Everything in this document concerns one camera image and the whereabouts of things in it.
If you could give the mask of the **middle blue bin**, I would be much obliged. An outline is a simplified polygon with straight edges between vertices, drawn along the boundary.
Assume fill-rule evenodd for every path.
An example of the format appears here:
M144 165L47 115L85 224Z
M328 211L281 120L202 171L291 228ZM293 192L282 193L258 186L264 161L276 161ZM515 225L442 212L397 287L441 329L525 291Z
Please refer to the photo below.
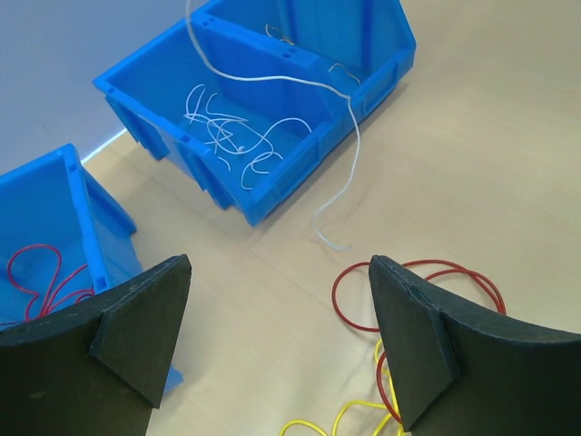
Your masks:
M256 225L344 134L329 112L336 97L306 83L314 70L308 56L261 48L203 15L170 27L94 85L154 158Z

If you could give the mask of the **small blue bin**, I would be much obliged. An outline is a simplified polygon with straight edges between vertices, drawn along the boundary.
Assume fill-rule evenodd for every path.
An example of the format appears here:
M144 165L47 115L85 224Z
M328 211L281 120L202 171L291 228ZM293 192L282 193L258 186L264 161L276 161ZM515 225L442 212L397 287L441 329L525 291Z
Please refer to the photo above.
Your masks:
M149 270L136 225L68 144L1 178L1 332ZM178 384L170 366L164 392Z

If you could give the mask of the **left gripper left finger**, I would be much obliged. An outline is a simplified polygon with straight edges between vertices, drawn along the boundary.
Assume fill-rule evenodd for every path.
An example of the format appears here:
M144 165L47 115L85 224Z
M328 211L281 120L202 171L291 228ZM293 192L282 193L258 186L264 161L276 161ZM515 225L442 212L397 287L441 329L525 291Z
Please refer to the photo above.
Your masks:
M144 435L161 405L191 283L173 256L1 332L4 435Z

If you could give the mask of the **right blue bin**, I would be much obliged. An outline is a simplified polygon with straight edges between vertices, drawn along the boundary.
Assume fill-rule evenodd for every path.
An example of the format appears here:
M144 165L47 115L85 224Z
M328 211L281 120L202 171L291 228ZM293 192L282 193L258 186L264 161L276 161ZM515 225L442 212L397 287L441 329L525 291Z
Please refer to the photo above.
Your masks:
M198 11L242 32L281 38L321 61L312 82L351 96L368 117L412 68L417 43L399 1L210 1Z

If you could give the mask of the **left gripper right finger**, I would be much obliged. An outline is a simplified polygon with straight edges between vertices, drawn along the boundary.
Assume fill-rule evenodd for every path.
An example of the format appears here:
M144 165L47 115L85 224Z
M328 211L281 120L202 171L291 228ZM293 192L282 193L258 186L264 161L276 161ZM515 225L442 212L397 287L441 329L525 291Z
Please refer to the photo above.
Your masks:
M577 435L580 337L494 312L376 255L369 281L415 435Z

